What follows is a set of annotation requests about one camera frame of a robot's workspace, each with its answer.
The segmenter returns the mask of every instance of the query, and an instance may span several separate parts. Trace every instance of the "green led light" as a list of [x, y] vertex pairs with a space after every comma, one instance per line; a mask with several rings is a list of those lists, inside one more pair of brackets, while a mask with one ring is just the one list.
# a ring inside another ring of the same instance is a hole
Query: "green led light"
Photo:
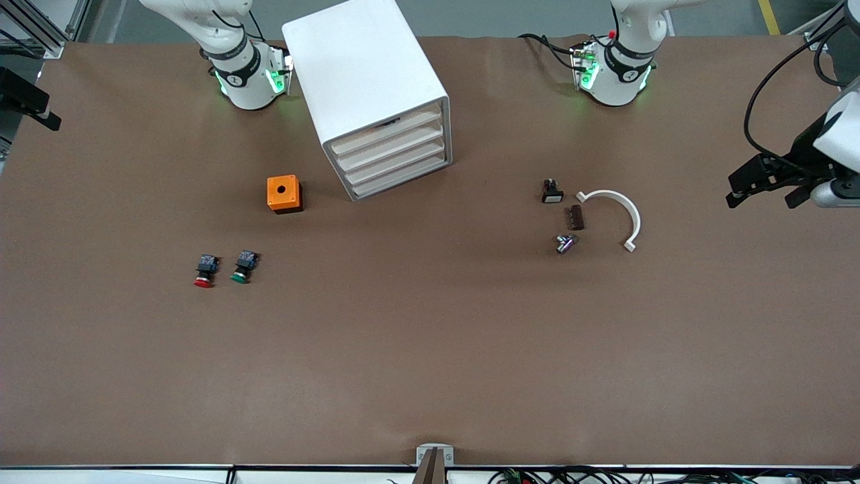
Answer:
[[224, 87], [224, 80], [221, 78], [221, 75], [218, 74], [218, 71], [215, 71], [215, 78], [218, 80], [218, 84], [221, 86], [221, 94], [227, 95], [227, 88]]
[[648, 66], [648, 69], [645, 70], [645, 73], [642, 74], [642, 83], [639, 84], [639, 90], [645, 89], [645, 84], [648, 82], [648, 74], [651, 73], [651, 66]]
[[277, 71], [272, 72], [266, 69], [266, 78], [272, 85], [272, 90], [275, 94], [280, 94], [284, 91], [284, 81], [281, 80], [281, 76]]
[[582, 74], [582, 89], [589, 90], [592, 88], [594, 85], [594, 78], [597, 77], [598, 71], [599, 64], [597, 62], [592, 62], [591, 66]]

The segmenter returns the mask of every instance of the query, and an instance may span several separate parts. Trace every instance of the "yellow floor line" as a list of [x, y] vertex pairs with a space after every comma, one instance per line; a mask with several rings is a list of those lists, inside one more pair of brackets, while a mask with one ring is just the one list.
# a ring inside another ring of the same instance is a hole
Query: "yellow floor line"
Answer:
[[773, 15], [771, 0], [759, 0], [759, 8], [761, 9], [761, 15], [765, 18], [767, 33], [770, 35], [780, 35], [777, 18]]

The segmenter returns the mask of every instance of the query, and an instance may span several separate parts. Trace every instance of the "brown table surface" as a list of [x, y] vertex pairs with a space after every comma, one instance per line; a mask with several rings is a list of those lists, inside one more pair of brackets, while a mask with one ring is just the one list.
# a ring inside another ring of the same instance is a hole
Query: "brown table surface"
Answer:
[[[630, 106], [524, 40], [422, 39], [456, 163], [353, 203], [295, 89], [219, 95], [195, 45], [71, 44], [0, 177], [0, 461], [853, 464], [856, 211], [730, 210], [759, 80], [799, 37], [671, 38]], [[836, 91], [810, 53], [753, 130], [785, 151]], [[306, 210], [277, 216], [266, 178]], [[568, 198], [615, 202], [554, 253]], [[247, 286], [229, 280], [261, 252]], [[215, 289], [192, 285], [201, 253]]]

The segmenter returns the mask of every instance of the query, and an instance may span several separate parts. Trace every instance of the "orange box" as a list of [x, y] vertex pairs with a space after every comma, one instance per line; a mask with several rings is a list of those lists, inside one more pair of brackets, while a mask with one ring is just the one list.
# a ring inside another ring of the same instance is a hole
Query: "orange box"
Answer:
[[293, 214], [304, 210], [302, 184], [295, 175], [271, 177], [266, 182], [269, 208], [276, 214]]

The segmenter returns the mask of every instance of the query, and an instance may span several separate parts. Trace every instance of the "white semicircular bracket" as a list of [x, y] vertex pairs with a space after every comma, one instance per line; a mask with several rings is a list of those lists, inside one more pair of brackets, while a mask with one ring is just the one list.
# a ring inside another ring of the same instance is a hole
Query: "white semicircular bracket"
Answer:
[[624, 205], [624, 208], [627, 208], [627, 211], [630, 212], [630, 218], [633, 219], [633, 233], [630, 235], [630, 238], [624, 242], [624, 248], [633, 252], [636, 249], [636, 244], [633, 243], [633, 240], [637, 235], [639, 235], [639, 229], [642, 228], [642, 217], [639, 216], [639, 209], [630, 201], [630, 198], [627, 198], [617, 191], [595, 190], [588, 195], [582, 192], [576, 194], [576, 198], [580, 199], [580, 202], [584, 202], [596, 196], [611, 198], [612, 200]]

